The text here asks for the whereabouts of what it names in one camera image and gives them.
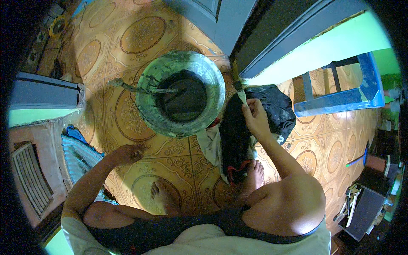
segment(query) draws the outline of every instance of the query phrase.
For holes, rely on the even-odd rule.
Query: door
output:
[[[230,55],[257,0],[164,0]]]

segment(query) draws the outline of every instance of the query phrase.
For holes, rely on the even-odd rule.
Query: white cloth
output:
[[[201,130],[196,134],[200,149],[204,154],[204,157],[214,166],[219,167],[221,178],[229,185],[227,177],[222,172],[222,146],[221,135],[218,129],[219,124],[211,128]],[[284,138],[281,135],[272,134],[278,143],[283,142]],[[255,144],[257,140],[253,135],[250,137],[247,158],[254,160],[257,158],[257,152]]]
[[[64,217],[61,228],[74,255],[109,255],[109,252],[91,235],[86,226],[72,217]],[[330,254],[330,231],[326,228],[326,217],[317,230],[292,244],[270,244],[268,242],[233,237],[224,234],[218,226],[205,224],[193,226],[183,231],[176,240],[167,246],[162,246],[146,252],[146,255],[179,255],[179,254]]]

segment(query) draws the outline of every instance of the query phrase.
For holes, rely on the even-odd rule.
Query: paint brush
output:
[[[238,66],[237,66],[237,60],[234,60],[232,64],[232,77],[234,80],[234,87],[237,90],[237,94],[239,99],[241,99],[242,103],[246,106],[248,106],[246,102],[246,95],[244,92],[244,88],[242,87],[241,79],[238,76]]]

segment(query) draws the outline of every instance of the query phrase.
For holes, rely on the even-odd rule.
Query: tiled floor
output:
[[[107,82],[121,77],[136,84],[144,68],[172,49],[193,50],[208,56],[220,68],[226,82],[226,101],[233,95],[228,58],[194,24],[173,12],[160,0],[97,0],[69,23],[59,57],[63,72],[74,82],[86,85],[88,107],[74,123],[98,151],[112,152],[123,144],[145,142],[150,149],[140,162],[114,169],[106,180],[119,203],[161,214],[162,208],[149,198],[151,183],[160,178],[172,187],[177,204],[187,214],[209,213],[232,202],[235,190],[220,178],[219,169],[204,157],[195,136],[175,139],[155,134],[141,119],[128,91],[112,88]],[[48,48],[60,45],[50,40]],[[40,73],[48,75],[57,53],[43,56]],[[311,72],[316,95],[333,92],[333,77],[328,70]],[[358,68],[339,69],[342,86],[358,84]],[[302,99],[302,78],[278,85],[295,101]],[[372,140],[376,123],[373,110],[304,117],[297,120],[284,148],[305,171],[315,176],[326,193],[329,229],[344,202],[345,189],[362,171],[358,163],[345,168],[346,162],[362,153]],[[265,182],[279,175],[258,146],[265,168]]]

